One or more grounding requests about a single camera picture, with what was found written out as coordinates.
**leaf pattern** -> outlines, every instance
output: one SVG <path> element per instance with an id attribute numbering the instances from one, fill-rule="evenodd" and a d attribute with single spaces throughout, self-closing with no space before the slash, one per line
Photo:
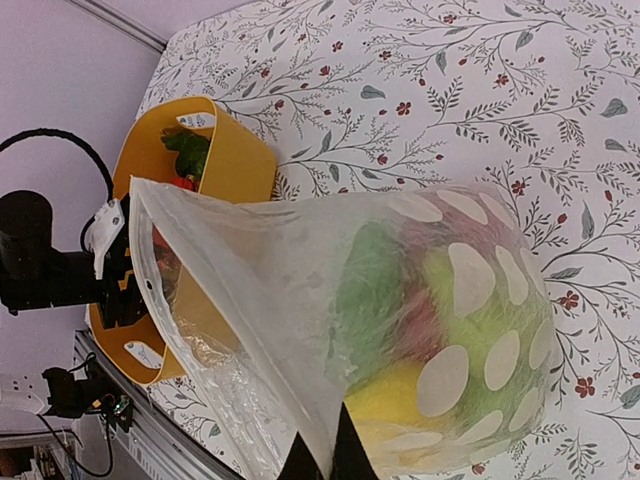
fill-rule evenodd
<path id="1" fill-rule="evenodd" d="M 633 0 L 254 2 L 178 32 L 140 111 L 214 99 L 278 155 L 273 200 L 497 185 L 552 299 L 547 418 L 474 468 L 401 478 L 631 479 L 639 36 Z M 150 392 L 240 470 L 188 379 Z"/>

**yellow fruit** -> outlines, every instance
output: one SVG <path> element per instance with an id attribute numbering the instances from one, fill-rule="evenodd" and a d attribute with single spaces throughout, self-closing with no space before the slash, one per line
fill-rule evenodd
<path id="1" fill-rule="evenodd" d="M 417 384 L 423 368 L 415 362 L 395 363 L 347 397 L 345 404 L 356 426 L 381 424 L 384 429 L 384 424 L 392 424 L 444 433 L 453 419 L 451 412 L 427 418 L 418 411 Z"/>

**red flower pattern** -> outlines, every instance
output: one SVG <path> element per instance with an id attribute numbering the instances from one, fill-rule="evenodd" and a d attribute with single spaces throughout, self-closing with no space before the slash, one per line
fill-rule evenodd
<path id="1" fill-rule="evenodd" d="M 474 475 L 482 475 L 485 471 L 485 466 L 481 463 L 476 463 L 471 467 L 471 471 Z"/>
<path id="2" fill-rule="evenodd" d="M 593 385 L 593 378 L 579 378 L 578 384 L 576 385 L 576 393 L 580 394 L 580 398 L 585 398 L 587 395 L 593 397 L 596 393 L 596 387 Z"/>
<path id="3" fill-rule="evenodd" d="M 507 83 L 509 83 L 509 77 L 507 77 L 504 73 L 498 75 L 497 80 L 494 82 L 498 87 L 504 87 Z"/>
<path id="4" fill-rule="evenodd" d="M 402 115 L 409 115 L 411 113 L 411 111 L 409 110 L 411 108 L 411 102 L 400 102 L 400 104 L 396 107 L 396 112 L 398 112 L 398 115 L 402 116 Z"/>
<path id="5" fill-rule="evenodd" d="M 571 310 L 578 306 L 578 300 L 580 300 L 580 297 L 577 293 L 573 293 L 573 290 L 567 290 L 567 294 L 560 299 L 560 305 L 567 310 Z"/>
<path id="6" fill-rule="evenodd" d="M 511 191 L 514 195 L 522 196 L 524 195 L 524 189 L 527 188 L 527 184 L 524 183 L 524 180 L 521 182 L 520 180 L 516 180 L 511 185 Z"/>

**black cable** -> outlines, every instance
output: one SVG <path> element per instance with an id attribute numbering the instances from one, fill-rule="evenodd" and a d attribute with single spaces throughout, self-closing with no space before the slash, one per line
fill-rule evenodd
<path id="1" fill-rule="evenodd" d="M 47 430 L 49 430 L 51 435 L 53 435 L 53 438 L 56 440 L 56 442 L 58 442 L 58 444 L 62 448 L 62 451 L 69 458 L 69 460 L 71 460 L 80 470 L 82 470 L 84 473 L 86 473 L 87 475 L 90 475 L 90 476 L 92 476 L 94 478 L 106 478 L 109 475 L 111 475 L 111 472 L 113 471 L 113 449 L 111 447 L 111 435 L 110 435 L 110 432 L 109 432 L 109 422 L 106 419 L 104 419 L 105 420 L 105 422 L 104 422 L 104 433 L 107 436 L 107 448 L 109 449 L 109 468 L 107 468 L 107 471 L 104 472 L 104 473 L 95 473 L 95 472 L 92 472 L 91 470 L 89 470 L 88 468 L 86 468 L 84 465 L 82 465 L 76 459 L 76 457 L 73 456 L 67 450 L 67 447 L 62 442 L 62 440 L 60 440 L 60 437 L 58 437 L 58 434 L 55 432 L 53 427 L 51 427 L 51 424 L 49 424 L 49 422 L 47 422 L 47 420 L 42 415 L 38 415 L 37 417 L 42 421 L 42 423 L 44 423 L 45 427 L 47 427 Z"/>
<path id="2" fill-rule="evenodd" d="M 89 353 L 89 355 L 87 355 L 84 359 L 84 361 L 80 364 L 80 365 L 76 365 L 75 367 L 73 367 L 71 370 L 67 370 L 67 372 L 69 373 L 73 373 L 73 372 L 77 372 L 80 369 L 85 368 L 87 365 L 89 365 L 89 363 L 94 360 L 96 358 L 96 354 L 91 352 Z"/>
<path id="3" fill-rule="evenodd" d="M 80 248 L 82 248 L 82 251 L 84 253 L 91 253 L 87 248 L 87 244 L 85 243 L 85 237 L 87 236 L 89 227 L 93 225 L 94 221 L 95 221 L 95 217 L 91 217 L 89 220 L 87 220 L 87 223 L 84 224 L 84 227 L 82 227 L 82 231 L 80 232 Z"/>
<path id="4" fill-rule="evenodd" d="M 104 179 L 104 183 L 107 186 L 107 201 L 113 200 L 113 180 L 111 179 L 111 174 L 109 173 L 109 169 L 104 164 L 98 152 L 96 152 L 91 145 L 85 142 L 83 139 L 78 137 L 77 135 L 71 132 L 65 132 L 64 130 L 57 130 L 55 128 L 36 128 L 34 130 L 25 130 L 24 132 L 20 132 L 13 137 L 6 139 L 4 142 L 0 144 L 0 153 L 9 148 L 11 145 L 18 143 L 22 140 L 26 140 L 28 138 L 33 137 L 54 137 L 54 138 L 62 138 L 64 140 L 68 140 L 74 145 L 80 147 L 84 152 L 89 155 L 93 163 L 96 164 L 98 170 L 100 170 L 100 174 Z M 82 228 L 82 232 L 80 233 L 80 247 L 82 251 L 85 253 L 89 252 L 85 244 L 85 236 L 89 227 L 93 223 L 93 217 L 91 217 L 87 223 Z"/>

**translucent plastic bag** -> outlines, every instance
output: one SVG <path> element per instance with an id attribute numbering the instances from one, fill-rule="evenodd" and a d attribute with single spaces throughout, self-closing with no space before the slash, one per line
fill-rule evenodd
<path id="1" fill-rule="evenodd" d="M 131 191 L 145 301 L 248 478 L 277 478 L 296 430 L 328 478 L 343 401 L 381 479 L 481 462 L 539 424 L 551 305 L 492 188 Z"/>

